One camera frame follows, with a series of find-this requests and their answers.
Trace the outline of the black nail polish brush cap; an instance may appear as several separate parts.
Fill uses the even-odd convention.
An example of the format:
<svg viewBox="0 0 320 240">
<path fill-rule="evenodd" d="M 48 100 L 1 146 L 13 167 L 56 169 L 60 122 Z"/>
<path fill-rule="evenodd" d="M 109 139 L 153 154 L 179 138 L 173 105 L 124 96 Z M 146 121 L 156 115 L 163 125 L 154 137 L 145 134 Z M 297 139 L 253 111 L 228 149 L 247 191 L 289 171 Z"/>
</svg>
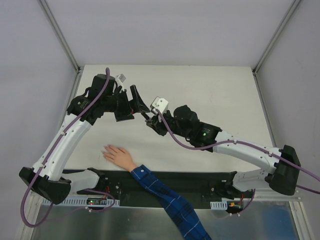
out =
<svg viewBox="0 0 320 240">
<path fill-rule="evenodd" d="M 148 122 L 151 120 L 151 118 L 149 117 L 149 115 L 145 112 L 142 112 L 141 115 L 144 117 L 145 121 Z"/>
</svg>

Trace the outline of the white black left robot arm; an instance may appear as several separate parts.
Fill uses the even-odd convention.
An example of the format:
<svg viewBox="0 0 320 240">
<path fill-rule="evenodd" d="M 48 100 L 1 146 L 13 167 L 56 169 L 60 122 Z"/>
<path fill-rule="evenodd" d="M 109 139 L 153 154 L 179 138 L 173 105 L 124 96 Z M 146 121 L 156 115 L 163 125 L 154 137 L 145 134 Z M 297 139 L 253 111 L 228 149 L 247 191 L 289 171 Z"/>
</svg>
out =
<svg viewBox="0 0 320 240">
<path fill-rule="evenodd" d="M 35 193 L 58 205 L 70 193 L 90 190 L 99 195 L 107 186 L 104 174 L 95 169 L 64 174 L 63 170 L 81 138 L 104 113 L 114 113 L 116 121 L 134 119 L 134 114 L 150 110 L 135 85 L 130 86 L 132 100 L 123 87 L 125 77 L 97 74 L 90 87 L 75 97 L 66 110 L 62 126 L 43 156 L 32 166 L 23 167 L 19 177 Z"/>
</svg>

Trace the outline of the blue plaid sleeve forearm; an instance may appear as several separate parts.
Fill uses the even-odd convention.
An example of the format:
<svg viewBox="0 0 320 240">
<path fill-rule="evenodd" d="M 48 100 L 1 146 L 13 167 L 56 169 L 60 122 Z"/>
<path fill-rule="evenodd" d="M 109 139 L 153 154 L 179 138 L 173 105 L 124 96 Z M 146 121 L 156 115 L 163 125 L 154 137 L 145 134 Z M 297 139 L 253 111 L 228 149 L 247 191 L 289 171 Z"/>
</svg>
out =
<svg viewBox="0 0 320 240">
<path fill-rule="evenodd" d="M 144 165 L 130 172 L 141 187 L 153 194 L 185 240 L 210 240 L 193 206 L 181 195 L 164 185 Z"/>
</svg>

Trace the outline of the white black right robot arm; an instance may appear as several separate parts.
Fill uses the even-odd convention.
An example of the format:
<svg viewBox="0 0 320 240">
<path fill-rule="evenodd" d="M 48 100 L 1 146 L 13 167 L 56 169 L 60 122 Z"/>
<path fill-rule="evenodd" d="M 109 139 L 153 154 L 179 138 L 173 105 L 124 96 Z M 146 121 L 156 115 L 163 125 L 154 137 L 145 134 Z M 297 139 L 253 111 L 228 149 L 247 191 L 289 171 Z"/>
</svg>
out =
<svg viewBox="0 0 320 240">
<path fill-rule="evenodd" d="M 294 195 L 301 164 L 292 146 L 267 147 L 241 140 L 220 127 L 200 121 L 187 105 L 176 108 L 173 113 L 157 112 L 153 117 L 145 113 L 143 117 L 146 125 L 158 135 L 170 134 L 174 141 L 177 136 L 184 138 L 189 143 L 184 145 L 186 149 L 224 154 L 258 167 L 247 172 L 232 172 L 222 185 L 228 197 L 261 188 L 270 188 L 285 196 Z"/>
</svg>

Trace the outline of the person's bare hand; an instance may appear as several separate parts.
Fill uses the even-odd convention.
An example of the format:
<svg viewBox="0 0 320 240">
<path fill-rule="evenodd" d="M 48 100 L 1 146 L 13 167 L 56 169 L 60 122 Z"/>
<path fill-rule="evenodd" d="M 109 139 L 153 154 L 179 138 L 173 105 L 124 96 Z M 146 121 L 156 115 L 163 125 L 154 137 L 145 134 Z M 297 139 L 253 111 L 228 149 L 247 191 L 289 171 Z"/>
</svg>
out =
<svg viewBox="0 0 320 240">
<path fill-rule="evenodd" d="M 137 167 L 131 154 L 122 147 L 107 145 L 104 147 L 102 154 L 106 160 L 128 172 L 133 171 Z"/>
</svg>

